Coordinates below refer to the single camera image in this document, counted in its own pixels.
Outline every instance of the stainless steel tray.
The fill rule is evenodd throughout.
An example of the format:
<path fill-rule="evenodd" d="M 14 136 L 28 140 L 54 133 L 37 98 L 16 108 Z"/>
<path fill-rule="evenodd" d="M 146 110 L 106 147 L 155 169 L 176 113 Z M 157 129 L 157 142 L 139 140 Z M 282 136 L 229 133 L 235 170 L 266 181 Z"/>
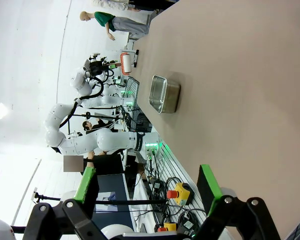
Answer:
<path fill-rule="evenodd" d="M 150 105 L 159 114 L 176 112 L 180 88 L 177 82 L 168 81 L 165 77 L 154 75 L 149 96 Z"/>

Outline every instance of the white label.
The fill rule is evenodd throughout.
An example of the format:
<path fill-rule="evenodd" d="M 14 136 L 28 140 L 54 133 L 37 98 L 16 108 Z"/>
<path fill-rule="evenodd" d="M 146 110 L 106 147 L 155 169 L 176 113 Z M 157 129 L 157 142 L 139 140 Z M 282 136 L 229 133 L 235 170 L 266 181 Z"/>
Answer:
<path fill-rule="evenodd" d="M 180 200 L 180 203 L 179 203 L 179 205 L 181 205 L 181 206 L 184 206 L 184 205 L 186 205 L 186 203 L 187 203 L 187 200 Z"/>
<path fill-rule="evenodd" d="M 186 221 L 186 223 L 183 224 L 183 226 L 185 226 L 187 229 L 191 229 L 193 227 L 193 225 L 194 224 L 192 222 L 190 222 L 190 221 Z"/>

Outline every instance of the white shirt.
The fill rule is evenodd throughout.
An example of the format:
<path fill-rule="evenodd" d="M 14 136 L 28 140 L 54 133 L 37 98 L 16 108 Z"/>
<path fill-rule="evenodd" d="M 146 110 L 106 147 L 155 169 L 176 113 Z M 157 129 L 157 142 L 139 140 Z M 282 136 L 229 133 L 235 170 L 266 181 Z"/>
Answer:
<path fill-rule="evenodd" d="M 129 0 L 91 0 L 92 4 L 102 8 L 127 10 Z"/>

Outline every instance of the gray square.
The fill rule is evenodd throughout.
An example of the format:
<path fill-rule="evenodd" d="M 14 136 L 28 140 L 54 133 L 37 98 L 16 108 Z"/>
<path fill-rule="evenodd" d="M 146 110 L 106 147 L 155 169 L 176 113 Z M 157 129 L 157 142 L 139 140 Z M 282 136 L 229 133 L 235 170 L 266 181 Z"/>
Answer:
<path fill-rule="evenodd" d="M 84 171 L 84 156 L 67 155 L 63 156 L 63 172 L 83 172 Z"/>

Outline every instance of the green shirt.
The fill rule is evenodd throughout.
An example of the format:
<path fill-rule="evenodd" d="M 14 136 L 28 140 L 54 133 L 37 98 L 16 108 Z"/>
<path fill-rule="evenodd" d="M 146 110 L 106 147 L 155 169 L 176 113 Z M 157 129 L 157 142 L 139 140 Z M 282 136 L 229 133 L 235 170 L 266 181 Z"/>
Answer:
<path fill-rule="evenodd" d="M 109 23 L 109 29 L 113 32 L 116 31 L 114 25 L 112 24 L 112 20 L 116 17 L 113 16 L 109 13 L 105 13 L 105 12 L 101 12 L 101 11 L 96 11 L 94 13 L 94 17 L 95 19 L 98 21 L 98 23 L 104 27 L 106 25 L 106 23 Z"/>

